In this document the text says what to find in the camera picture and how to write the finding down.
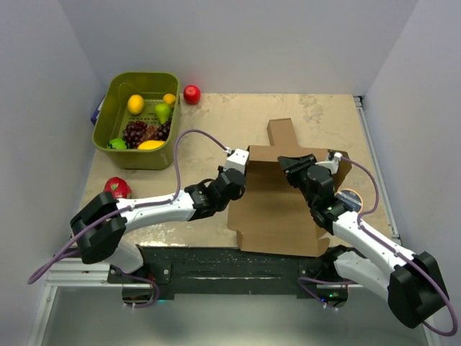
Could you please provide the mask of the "brown cardboard box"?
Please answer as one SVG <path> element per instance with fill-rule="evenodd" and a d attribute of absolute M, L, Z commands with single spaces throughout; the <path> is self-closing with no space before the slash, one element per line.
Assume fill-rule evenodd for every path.
<path fill-rule="evenodd" d="M 330 244 L 326 231 L 315 224 L 302 193 L 291 187 L 278 162 L 314 155 L 325 161 L 326 148 L 299 145 L 291 119 L 270 120 L 269 145 L 249 146 L 246 190 L 228 206 L 228 224 L 238 247 L 246 252 L 319 257 Z"/>

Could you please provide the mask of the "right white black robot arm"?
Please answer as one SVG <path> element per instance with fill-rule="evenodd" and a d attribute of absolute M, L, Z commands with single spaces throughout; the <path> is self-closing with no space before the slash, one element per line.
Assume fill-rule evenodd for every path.
<path fill-rule="evenodd" d="M 387 301 L 393 315 L 408 328 L 427 325 L 429 317 L 447 308 L 452 317 L 448 335 L 454 335 L 457 317 L 437 261 L 427 252 L 416 254 L 386 238 L 364 222 L 363 213 L 337 197 L 334 175 L 342 161 L 350 160 L 335 151 L 325 161 L 317 161 L 314 155 L 278 158 L 316 225 L 353 247 L 321 265 L 323 279 L 337 283 L 344 278 L 367 288 Z"/>

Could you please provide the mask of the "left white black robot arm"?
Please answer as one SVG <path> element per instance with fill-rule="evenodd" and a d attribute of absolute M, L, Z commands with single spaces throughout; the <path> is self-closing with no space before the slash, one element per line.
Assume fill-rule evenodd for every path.
<path fill-rule="evenodd" d="M 122 238 L 126 233 L 172 221 L 195 221 L 224 211 L 245 191 L 246 170 L 223 168 L 215 179 L 205 179 L 179 191 L 143 199 L 116 199 L 101 192 L 71 219 L 82 262 L 106 262 L 120 268 L 134 283 L 143 282 L 149 265 L 141 250 Z"/>

